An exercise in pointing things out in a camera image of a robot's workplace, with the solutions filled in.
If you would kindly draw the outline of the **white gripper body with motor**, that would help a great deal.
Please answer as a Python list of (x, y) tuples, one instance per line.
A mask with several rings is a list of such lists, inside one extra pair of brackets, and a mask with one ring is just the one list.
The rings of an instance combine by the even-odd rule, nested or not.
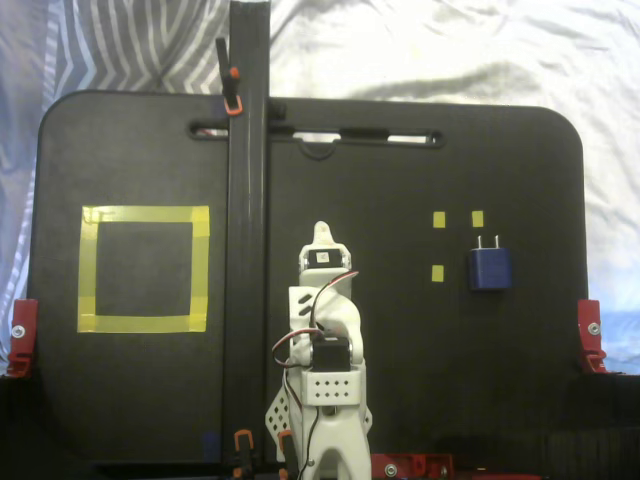
[(301, 281), (328, 278), (352, 269), (352, 256), (341, 243), (305, 245), (299, 254), (299, 279)]

